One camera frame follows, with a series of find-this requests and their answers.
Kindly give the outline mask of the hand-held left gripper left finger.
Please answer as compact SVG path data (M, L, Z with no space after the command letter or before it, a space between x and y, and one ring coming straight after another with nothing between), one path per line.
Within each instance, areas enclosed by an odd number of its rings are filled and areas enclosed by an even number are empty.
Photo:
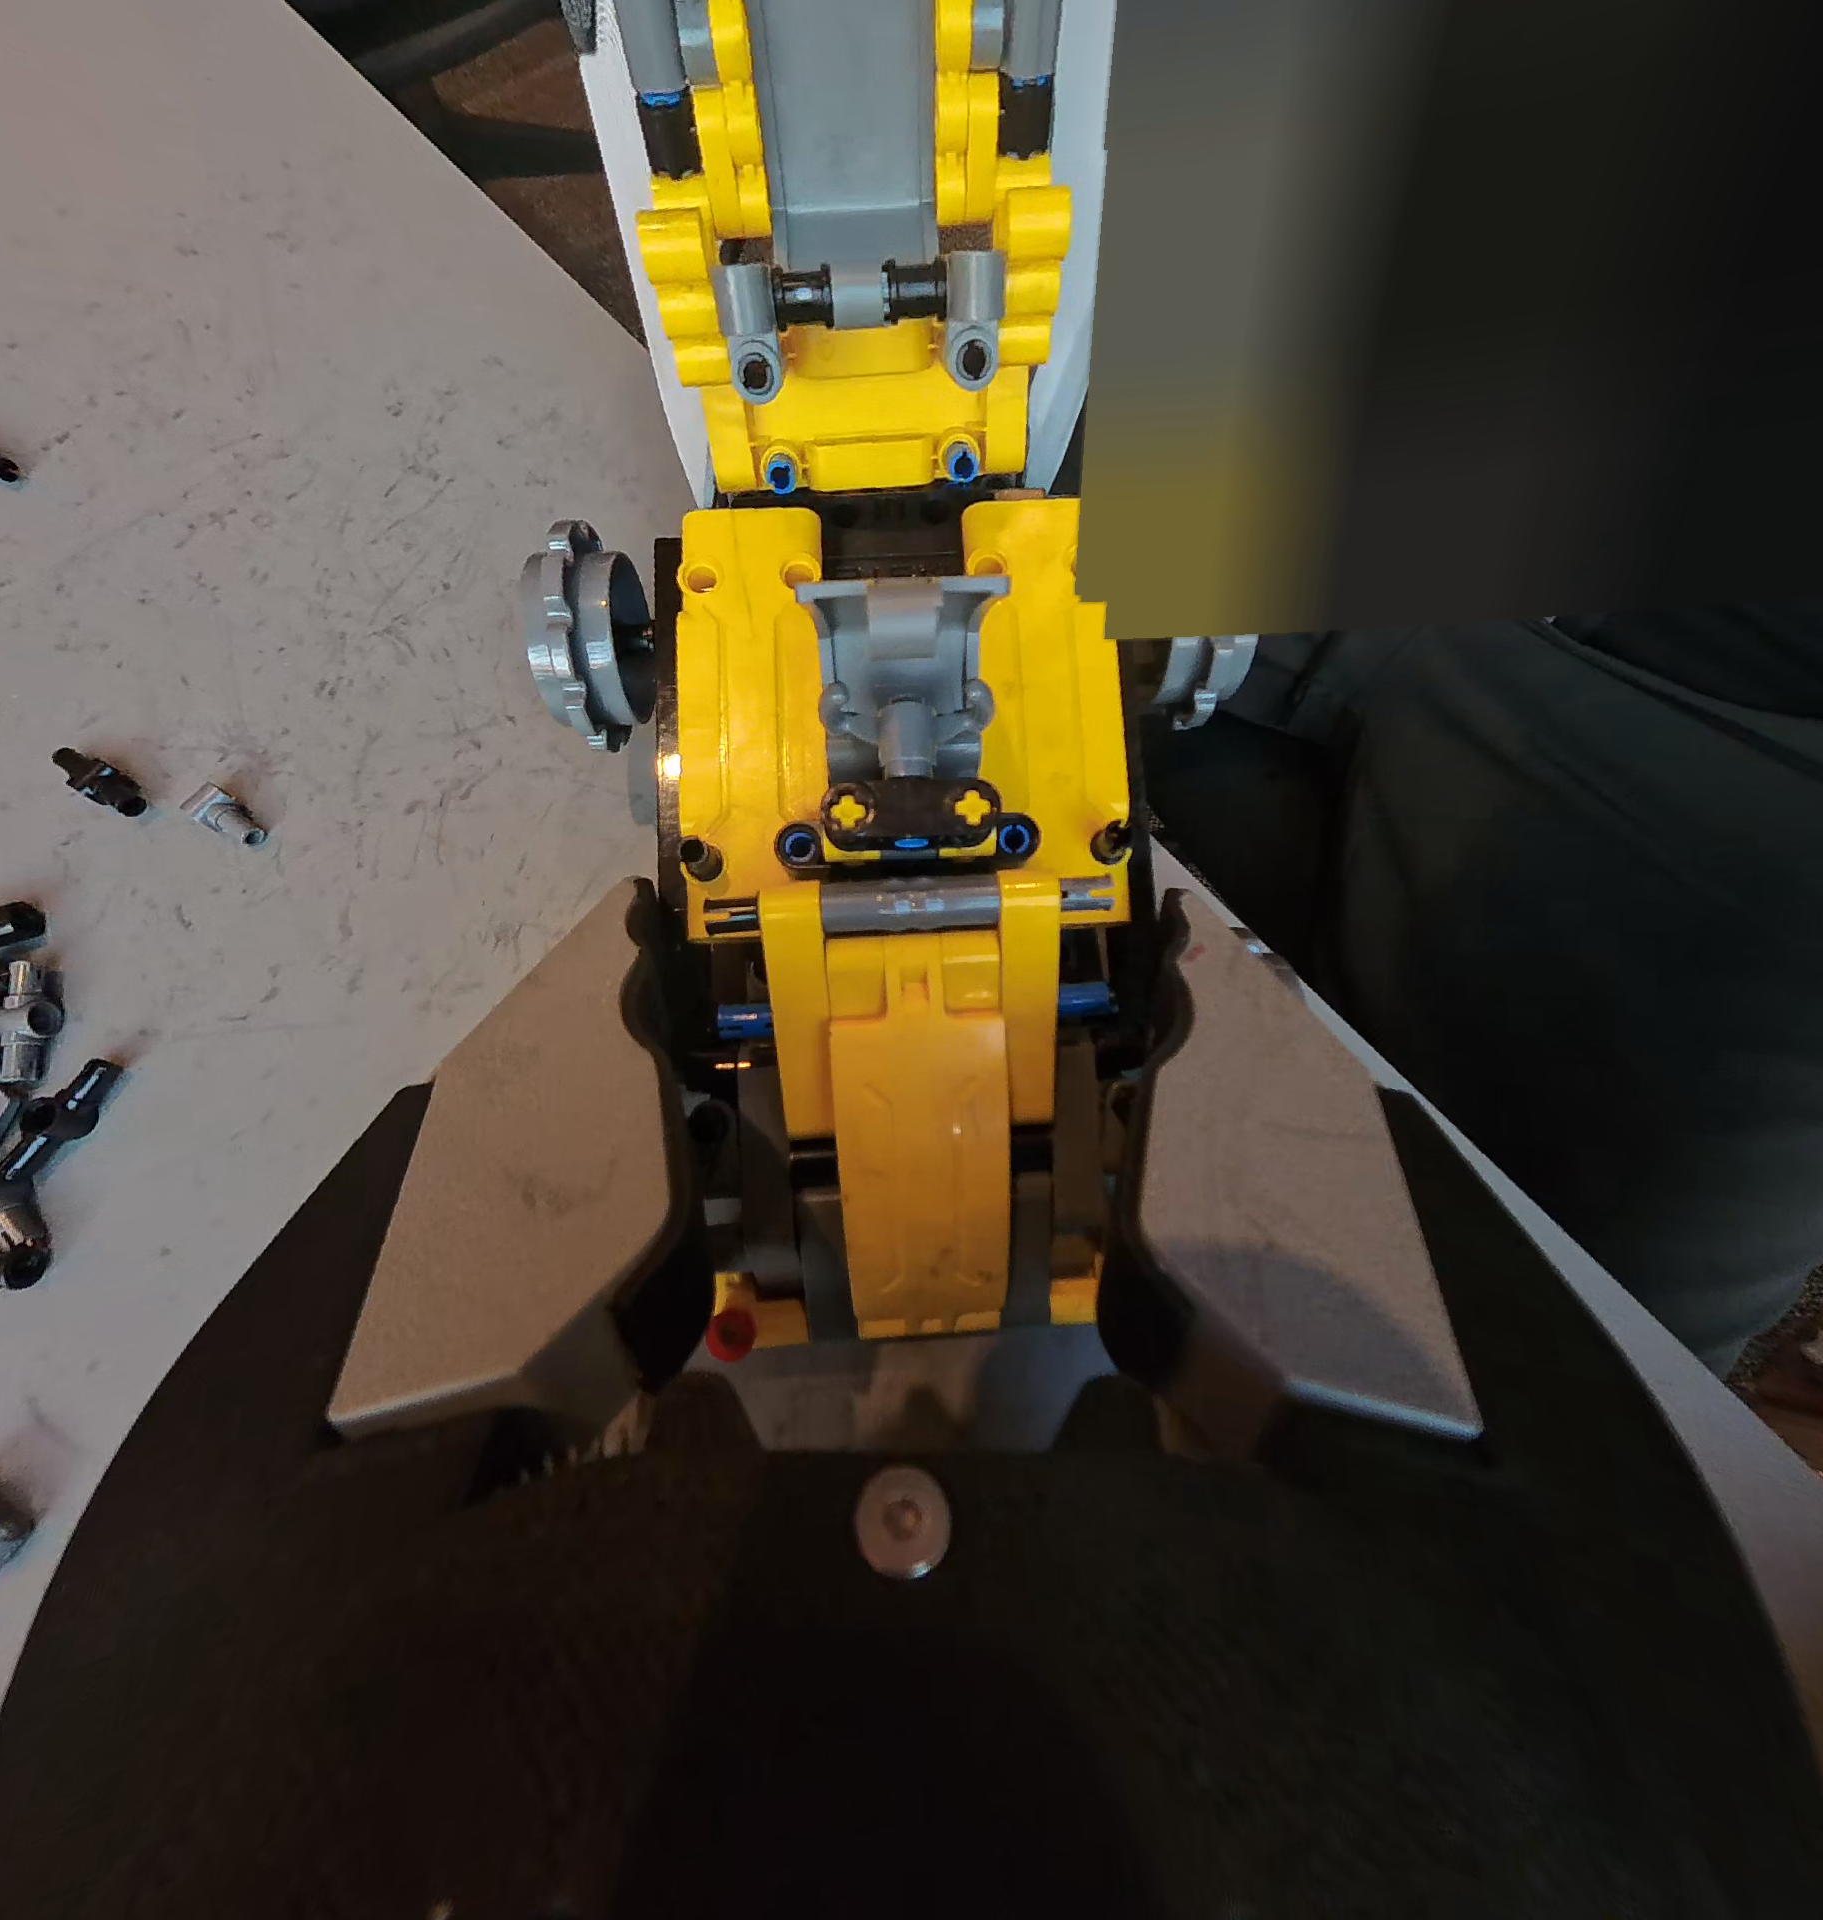
M592 1439L700 1344L713 1261L667 1049L663 910L625 879L440 1067L328 1420L526 1409Z

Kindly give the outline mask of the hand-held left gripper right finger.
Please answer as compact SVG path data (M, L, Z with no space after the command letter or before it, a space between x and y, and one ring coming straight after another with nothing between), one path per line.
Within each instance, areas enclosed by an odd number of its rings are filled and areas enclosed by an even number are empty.
M1478 1439L1371 1072L1184 889L1158 960L1103 1263L1118 1372L1205 1453L1258 1453L1291 1409Z

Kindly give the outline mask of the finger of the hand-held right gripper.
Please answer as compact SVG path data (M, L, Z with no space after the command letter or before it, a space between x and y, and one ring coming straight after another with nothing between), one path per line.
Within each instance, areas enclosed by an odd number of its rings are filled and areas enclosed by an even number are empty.
M1090 330L1108 174L1116 1L1062 1L1054 62L1051 176L1070 188L1071 227L1051 349L1031 384L1031 483L1050 487L1090 379Z
M703 395L678 375L673 344L641 257L637 215L650 205L650 164L629 69L624 60L581 60L581 83L592 130L605 161L619 240L639 304L646 347L657 384L663 410L673 434L695 499L713 499L708 418Z

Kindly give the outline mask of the yellow toy building model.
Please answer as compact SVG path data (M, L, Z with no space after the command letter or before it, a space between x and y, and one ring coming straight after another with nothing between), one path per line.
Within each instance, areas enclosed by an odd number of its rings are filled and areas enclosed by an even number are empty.
M582 744L656 729L708 1357L1094 1324L1159 946L1131 724L1231 653L1130 665L1032 487L1060 3L562 11L629 69L713 499L652 612L558 525L528 646Z

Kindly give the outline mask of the white desk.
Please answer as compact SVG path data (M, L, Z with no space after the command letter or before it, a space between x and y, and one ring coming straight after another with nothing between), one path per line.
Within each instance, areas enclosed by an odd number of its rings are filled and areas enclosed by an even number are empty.
M392 1095L643 869L515 582L688 482L646 349L286 3L0 3L0 901L130 1061L0 1291L0 1708L84 1507ZM124 821L53 750L151 796ZM180 812L203 781L267 828Z

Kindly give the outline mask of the person's dark trousers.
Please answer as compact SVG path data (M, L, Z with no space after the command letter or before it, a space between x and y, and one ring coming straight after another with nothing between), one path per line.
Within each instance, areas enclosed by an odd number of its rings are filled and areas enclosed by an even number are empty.
M1262 635L1164 838L1707 1369L1823 1261L1823 596Z

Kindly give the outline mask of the pile of toy building pieces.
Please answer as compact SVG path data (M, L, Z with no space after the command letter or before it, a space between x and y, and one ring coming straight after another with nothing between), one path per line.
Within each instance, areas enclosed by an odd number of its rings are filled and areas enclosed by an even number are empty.
M61 970L38 953L48 915L0 901L0 1291L43 1282L56 1259L38 1189L122 1093L128 1069L86 1059L61 1085L49 1072L66 1027Z

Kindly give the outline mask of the black toy connector pin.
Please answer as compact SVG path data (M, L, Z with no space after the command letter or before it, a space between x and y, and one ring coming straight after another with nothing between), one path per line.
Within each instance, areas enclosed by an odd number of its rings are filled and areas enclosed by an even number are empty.
M124 821L141 821L151 812L143 787L104 757L61 748L53 750L51 763L64 775L66 787L86 800Z

